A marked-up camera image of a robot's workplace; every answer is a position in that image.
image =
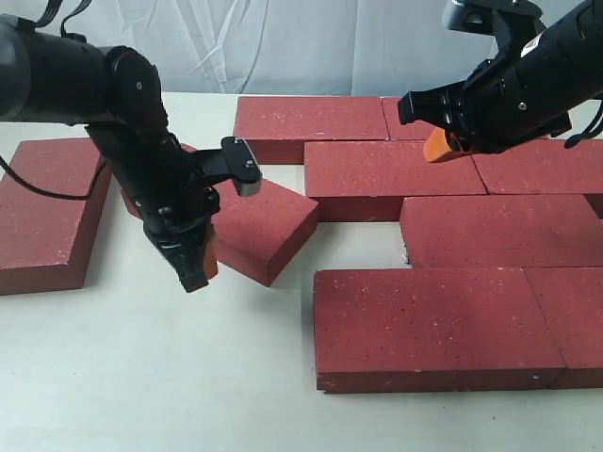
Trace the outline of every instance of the white backdrop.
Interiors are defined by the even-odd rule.
[[[93,0],[68,29],[136,48],[169,91],[402,95],[466,77],[493,49],[443,28],[446,1]],[[534,3],[551,24],[579,0]],[[37,20],[45,5],[0,0],[0,11]]]

